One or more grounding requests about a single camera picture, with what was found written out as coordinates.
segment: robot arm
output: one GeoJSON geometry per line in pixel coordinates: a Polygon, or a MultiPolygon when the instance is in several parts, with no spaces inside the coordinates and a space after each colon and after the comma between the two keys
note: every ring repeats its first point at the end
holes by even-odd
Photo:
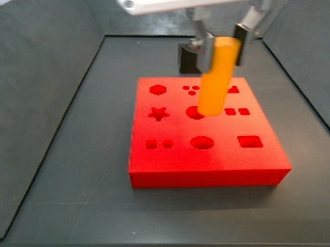
{"type": "Polygon", "coordinates": [[[198,54],[197,67],[202,72],[202,89],[198,111],[206,116],[217,116],[225,108],[236,65],[241,65],[245,44],[254,35],[254,29],[273,0],[250,0],[252,4],[242,23],[237,24],[233,37],[214,37],[207,33],[202,20],[207,16],[205,6],[242,0],[118,0],[130,14],[151,14],[186,9],[197,33],[190,47],[198,54]]]}
{"type": "Polygon", "coordinates": [[[245,44],[252,41],[254,30],[262,22],[273,4],[273,0],[118,0],[119,5],[133,15],[153,14],[186,9],[193,22],[197,37],[191,46],[198,50],[198,68],[206,73],[211,69],[214,36],[206,32],[202,20],[207,18],[206,7],[226,3],[249,1],[250,10],[237,24],[234,38],[241,41],[237,65],[241,65],[245,44]]]}
{"type": "Polygon", "coordinates": [[[118,3],[130,14],[138,15],[240,1],[244,0],[118,0],[118,3]]]}

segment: red block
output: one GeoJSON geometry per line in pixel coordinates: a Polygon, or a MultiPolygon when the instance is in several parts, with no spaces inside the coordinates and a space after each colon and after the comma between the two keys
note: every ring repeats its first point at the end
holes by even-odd
{"type": "Polygon", "coordinates": [[[198,113],[199,78],[142,78],[129,174],[134,188],[278,185],[292,170],[244,78],[226,109],[198,113]]]}

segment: small square hole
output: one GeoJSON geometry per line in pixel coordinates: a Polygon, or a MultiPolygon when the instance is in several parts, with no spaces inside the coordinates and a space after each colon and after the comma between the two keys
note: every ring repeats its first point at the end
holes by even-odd
{"type": "Polygon", "coordinates": [[[248,108],[240,108],[238,111],[242,115],[250,115],[250,111],[248,108]]]}
{"type": "Polygon", "coordinates": [[[146,149],[147,150],[154,150],[158,148],[158,140],[147,140],[146,141],[146,149]]]}
{"type": "Polygon", "coordinates": [[[230,116],[233,116],[233,115],[237,114],[237,111],[236,111],[234,108],[225,108],[225,112],[226,112],[226,114],[230,115],[230,116]]]}
{"type": "Polygon", "coordinates": [[[242,148],[264,148],[264,143],[257,135],[238,136],[240,145],[242,148]]]}

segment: shape sorter hole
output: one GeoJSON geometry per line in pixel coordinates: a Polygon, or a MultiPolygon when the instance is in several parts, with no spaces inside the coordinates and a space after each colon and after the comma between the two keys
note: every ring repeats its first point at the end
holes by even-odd
{"type": "Polygon", "coordinates": [[[225,112],[229,116],[233,116],[237,114],[237,111],[234,108],[225,108],[225,112]]]}
{"type": "Polygon", "coordinates": [[[166,86],[163,85],[154,85],[150,87],[150,93],[159,96],[166,93],[166,86]]]}
{"type": "Polygon", "coordinates": [[[238,141],[242,148],[264,148],[261,137],[257,135],[238,136],[238,141]]]}
{"type": "Polygon", "coordinates": [[[165,147],[166,149],[171,149],[173,146],[174,146],[174,143],[173,143],[171,140],[163,140],[163,147],[165,147]]]}
{"type": "Polygon", "coordinates": [[[154,150],[158,148],[158,140],[147,140],[146,141],[146,149],[147,150],[154,150]]]}
{"type": "Polygon", "coordinates": [[[198,150],[209,150],[214,146],[214,141],[207,136],[197,136],[191,139],[191,146],[198,150]]]}
{"type": "Polygon", "coordinates": [[[158,122],[161,122],[165,117],[169,117],[170,116],[170,114],[166,112],[166,107],[162,107],[162,108],[153,107],[151,108],[151,111],[153,112],[149,115],[149,117],[150,118],[155,118],[155,120],[158,122]]]}
{"type": "Polygon", "coordinates": [[[238,111],[242,115],[250,115],[250,111],[248,108],[240,108],[238,111]]]}
{"type": "Polygon", "coordinates": [[[186,110],[186,114],[194,120],[201,120],[202,118],[205,118],[205,115],[202,115],[198,111],[198,106],[189,107],[186,110]]]}
{"type": "Polygon", "coordinates": [[[238,94],[238,93],[240,93],[238,86],[233,86],[229,90],[229,94],[238,94]]]}

